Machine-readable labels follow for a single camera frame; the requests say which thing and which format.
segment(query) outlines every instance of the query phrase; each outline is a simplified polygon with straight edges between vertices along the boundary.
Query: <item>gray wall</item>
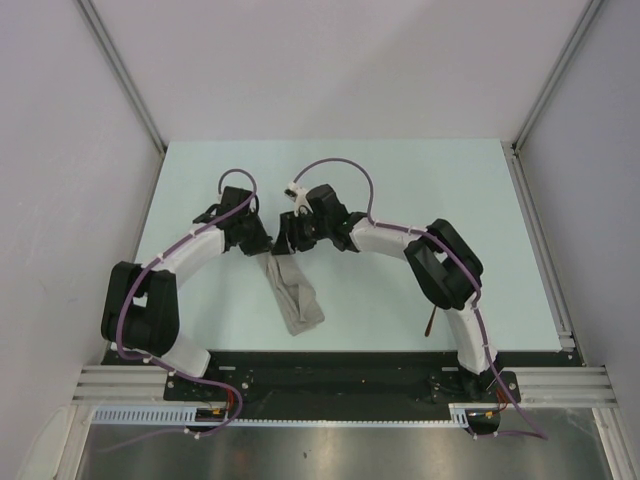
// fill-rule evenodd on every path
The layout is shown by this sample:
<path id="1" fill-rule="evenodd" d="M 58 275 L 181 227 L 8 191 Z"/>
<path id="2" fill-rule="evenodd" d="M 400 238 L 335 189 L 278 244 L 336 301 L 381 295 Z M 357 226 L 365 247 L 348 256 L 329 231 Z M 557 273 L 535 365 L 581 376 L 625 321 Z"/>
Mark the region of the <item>gray wall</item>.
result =
<path id="1" fill-rule="evenodd" d="M 0 3 L 0 478 L 71 398 L 159 158 L 71 1 Z"/>
<path id="2" fill-rule="evenodd" d="M 640 2 L 609 2 L 523 163 L 591 364 L 640 445 Z"/>
<path id="3" fill-rule="evenodd" d="M 171 140 L 510 139 L 586 2 L 94 0 Z"/>

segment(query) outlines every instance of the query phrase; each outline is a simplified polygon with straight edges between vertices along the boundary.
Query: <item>cloth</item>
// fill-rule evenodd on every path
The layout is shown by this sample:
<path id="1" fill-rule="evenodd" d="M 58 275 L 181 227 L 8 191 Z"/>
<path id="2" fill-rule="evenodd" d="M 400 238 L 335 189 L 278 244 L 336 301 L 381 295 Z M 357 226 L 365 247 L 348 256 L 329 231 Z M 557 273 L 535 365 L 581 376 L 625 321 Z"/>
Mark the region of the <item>cloth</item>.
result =
<path id="1" fill-rule="evenodd" d="M 316 290 L 304 276 L 293 255 L 257 255 L 291 335 L 298 335 L 324 321 Z"/>

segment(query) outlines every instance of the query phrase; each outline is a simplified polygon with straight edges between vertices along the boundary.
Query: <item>light blue table surface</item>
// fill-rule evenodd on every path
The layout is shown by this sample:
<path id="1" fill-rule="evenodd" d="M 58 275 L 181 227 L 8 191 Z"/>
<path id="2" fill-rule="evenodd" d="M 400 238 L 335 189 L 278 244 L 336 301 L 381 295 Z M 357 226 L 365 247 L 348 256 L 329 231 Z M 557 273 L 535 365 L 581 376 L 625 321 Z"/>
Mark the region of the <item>light blue table surface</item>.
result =
<path id="1" fill-rule="evenodd" d="M 283 195 L 304 166 L 324 157 L 362 164 L 376 185 L 374 217 L 426 226 L 449 220 L 485 267 L 482 311 L 500 350 L 559 350 L 555 325 L 498 140 L 173 142 L 162 167 L 138 261 L 149 261 L 216 202 L 219 176 L 249 170 L 258 182 L 260 217 L 278 234 L 292 209 Z M 365 210 L 360 172 L 322 165 L 300 182 L 329 183 L 350 211 Z M 248 188 L 241 175 L 227 184 Z M 405 262 L 336 250 L 329 240 L 296 255 L 318 292 L 326 320 L 292 337 L 257 261 L 238 248 L 206 264 L 179 292 L 182 331 L 220 350 L 455 350 L 446 318 L 424 330 L 432 305 Z"/>

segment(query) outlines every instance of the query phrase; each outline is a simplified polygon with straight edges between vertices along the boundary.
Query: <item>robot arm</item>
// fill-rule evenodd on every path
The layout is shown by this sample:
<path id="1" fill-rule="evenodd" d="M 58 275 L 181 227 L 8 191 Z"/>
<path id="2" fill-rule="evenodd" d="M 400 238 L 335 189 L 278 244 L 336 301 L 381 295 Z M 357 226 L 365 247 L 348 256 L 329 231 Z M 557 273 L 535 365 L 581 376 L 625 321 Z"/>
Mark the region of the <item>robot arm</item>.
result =
<path id="1" fill-rule="evenodd" d="M 318 240 L 329 238 L 341 251 L 375 252 L 408 262 L 425 296 L 445 311 L 460 365 L 473 375 L 489 370 L 469 301 L 473 286 L 451 259 L 438 258 L 443 252 L 437 245 L 417 234 L 376 226 L 362 212 L 349 213 L 329 185 L 307 191 L 292 184 L 285 193 L 295 200 L 296 210 L 280 216 L 274 255 L 306 251 Z M 482 263 L 451 224 L 438 219 L 426 230 L 455 252 L 480 284 Z M 496 351 L 490 351 L 493 361 Z"/>
<path id="2" fill-rule="evenodd" d="M 229 212 L 250 195 L 248 190 L 226 187 L 220 203 L 212 205 L 193 221 L 191 232 L 216 216 Z M 135 292 L 135 298 L 140 300 L 127 312 L 124 346 L 147 352 L 193 377 L 202 377 L 211 356 L 180 332 L 178 289 L 202 265 L 236 245 L 247 256 L 271 249 L 271 237 L 267 235 L 257 210 L 246 207 L 217 226 L 199 233 L 149 272 Z M 142 269 L 141 264 L 129 262 L 120 262 L 113 268 L 101 328 L 106 340 L 116 340 L 120 310 Z"/>

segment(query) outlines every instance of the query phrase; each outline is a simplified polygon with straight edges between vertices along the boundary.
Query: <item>metal plate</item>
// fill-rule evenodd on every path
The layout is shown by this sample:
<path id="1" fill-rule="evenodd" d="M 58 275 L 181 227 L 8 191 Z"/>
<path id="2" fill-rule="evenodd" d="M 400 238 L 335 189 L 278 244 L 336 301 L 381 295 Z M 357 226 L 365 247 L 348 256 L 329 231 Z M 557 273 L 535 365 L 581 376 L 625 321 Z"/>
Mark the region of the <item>metal plate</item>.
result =
<path id="1" fill-rule="evenodd" d="M 611 479 L 593 416 L 535 410 L 550 441 L 473 441 L 458 429 L 229 428 L 198 441 L 167 434 L 111 453 L 99 448 L 153 430 L 91 427 L 79 480 L 189 479 Z M 511 411 L 502 428 L 521 428 Z"/>

